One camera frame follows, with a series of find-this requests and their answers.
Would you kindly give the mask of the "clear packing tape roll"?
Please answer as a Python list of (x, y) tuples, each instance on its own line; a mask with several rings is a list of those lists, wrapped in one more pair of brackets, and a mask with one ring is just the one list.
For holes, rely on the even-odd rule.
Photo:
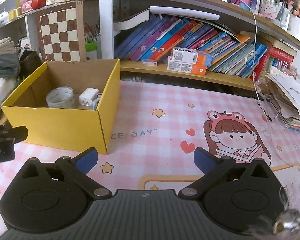
[(67, 86), (52, 90), (47, 94), (46, 102), (49, 108), (74, 109), (76, 106), (74, 91)]

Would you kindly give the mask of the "white charger plug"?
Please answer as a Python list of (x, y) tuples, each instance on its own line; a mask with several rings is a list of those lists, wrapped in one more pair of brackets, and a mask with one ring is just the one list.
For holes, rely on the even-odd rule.
[(97, 95), (100, 93), (100, 91), (96, 88), (87, 88), (78, 98), (79, 103), (82, 106), (89, 106), (91, 107), (93, 104), (93, 101), (97, 99)]

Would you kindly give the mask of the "grey purple toy car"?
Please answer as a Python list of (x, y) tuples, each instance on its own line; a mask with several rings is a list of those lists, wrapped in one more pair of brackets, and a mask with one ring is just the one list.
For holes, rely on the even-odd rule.
[(97, 94), (96, 99), (94, 99), (94, 100), (92, 101), (91, 107), (92, 107), (93, 110), (96, 110), (96, 109), (97, 109), (97, 106), (98, 106), (98, 103), (99, 103), (99, 101), (100, 101), (100, 99), (101, 99), (101, 96), (102, 96), (101, 93)]

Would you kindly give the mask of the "yellow cardboard box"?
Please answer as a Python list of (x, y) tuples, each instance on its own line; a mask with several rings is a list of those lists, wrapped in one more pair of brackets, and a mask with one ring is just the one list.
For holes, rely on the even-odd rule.
[[(87, 88), (101, 92), (96, 109), (50, 108), (46, 96), (70, 87), (77, 99)], [(71, 151), (94, 147), (109, 153), (111, 131), (120, 97), (120, 60), (45, 62), (2, 103), (13, 127), (26, 126), (27, 142)]]

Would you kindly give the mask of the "folded grey towels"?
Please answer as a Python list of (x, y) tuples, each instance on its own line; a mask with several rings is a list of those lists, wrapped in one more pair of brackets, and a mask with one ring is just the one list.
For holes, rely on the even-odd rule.
[(19, 57), (11, 37), (0, 40), (0, 78), (16, 77), (20, 73)]

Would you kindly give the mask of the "pink checkered cartoon mat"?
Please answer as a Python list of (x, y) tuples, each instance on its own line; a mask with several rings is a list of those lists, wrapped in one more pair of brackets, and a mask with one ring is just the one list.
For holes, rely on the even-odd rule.
[(300, 132), (285, 128), (272, 105), (206, 90), (123, 81), (108, 154), (89, 173), (116, 189), (175, 189), (202, 172), (193, 147), (207, 148), (210, 110), (239, 112), (257, 129), (271, 167), (288, 186), (300, 186)]

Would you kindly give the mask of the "brown leather bag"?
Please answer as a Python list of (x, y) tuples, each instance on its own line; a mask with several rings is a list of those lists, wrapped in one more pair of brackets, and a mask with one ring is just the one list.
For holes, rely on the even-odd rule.
[(29, 47), (21, 48), (19, 51), (19, 63), (20, 63), (20, 76), (27, 78), (38, 67), (42, 65), (42, 59), (40, 58), (36, 50), (32, 50)]

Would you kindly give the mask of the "pile of papers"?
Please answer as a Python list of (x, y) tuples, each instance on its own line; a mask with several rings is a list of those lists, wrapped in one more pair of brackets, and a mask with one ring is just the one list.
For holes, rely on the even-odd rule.
[(265, 74), (270, 103), (285, 127), (300, 132), (300, 84), (285, 74)]

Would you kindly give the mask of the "orange white box lower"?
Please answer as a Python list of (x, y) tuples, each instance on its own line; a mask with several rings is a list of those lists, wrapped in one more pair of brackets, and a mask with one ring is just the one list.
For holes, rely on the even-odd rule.
[(206, 74), (207, 66), (174, 61), (171, 56), (168, 56), (167, 58), (167, 70), (199, 76), (204, 76)]

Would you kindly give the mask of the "orange white box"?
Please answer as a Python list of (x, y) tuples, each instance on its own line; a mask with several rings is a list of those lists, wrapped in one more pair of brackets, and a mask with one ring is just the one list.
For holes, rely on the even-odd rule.
[(168, 56), (167, 58), (167, 70), (199, 76), (204, 76), (206, 74), (207, 66), (174, 61), (171, 56)]
[(171, 60), (210, 67), (212, 63), (212, 56), (198, 50), (174, 47), (171, 53)]

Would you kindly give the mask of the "green white container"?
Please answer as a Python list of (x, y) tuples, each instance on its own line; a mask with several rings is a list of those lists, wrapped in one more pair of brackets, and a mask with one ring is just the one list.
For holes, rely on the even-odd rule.
[(96, 60), (97, 59), (97, 43), (96, 42), (85, 43), (85, 52), (86, 52), (87, 60)]

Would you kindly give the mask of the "orange white box upper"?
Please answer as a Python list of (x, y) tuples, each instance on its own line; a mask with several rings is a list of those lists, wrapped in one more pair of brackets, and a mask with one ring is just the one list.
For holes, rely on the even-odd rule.
[(198, 50), (174, 47), (171, 53), (171, 60), (210, 67), (212, 63), (212, 56)]

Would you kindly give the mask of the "row of colourful books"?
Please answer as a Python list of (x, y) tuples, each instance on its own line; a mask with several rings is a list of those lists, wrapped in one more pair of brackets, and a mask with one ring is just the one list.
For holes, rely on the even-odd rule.
[(154, 60), (167, 65), (174, 47), (202, 51), (212, 56), (207, 71), (257, 80), (261, 71), (275, 68), (296, 75), (292, 68), (296, 51), (264, 33), (236, 35), (215, 21), (176, 15), (156, 15), (130, 29), (130, 34), (114, 49), (122, 60)]

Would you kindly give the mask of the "small red white box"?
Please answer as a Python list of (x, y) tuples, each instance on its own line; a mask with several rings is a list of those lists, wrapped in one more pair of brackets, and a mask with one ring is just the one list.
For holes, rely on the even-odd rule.
[(157, 66), (158, 65), (157, 61), (149, 60), (149, 59), (141, 60), (141, 62), (144, 66)]

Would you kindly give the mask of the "thick white paperback book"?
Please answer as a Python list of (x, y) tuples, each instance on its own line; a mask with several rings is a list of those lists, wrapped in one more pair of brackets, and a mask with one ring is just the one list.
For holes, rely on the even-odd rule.
[(150, 9), (146, 9), (138, 14), (130, 16), (125, 20), (122, 20), (120, 22), (115, 22), (114, 30), (123, 31), (123, 30), (132, 29), (143, 22), (149, 21), (150, 18), (149, 15), (150, 15)]

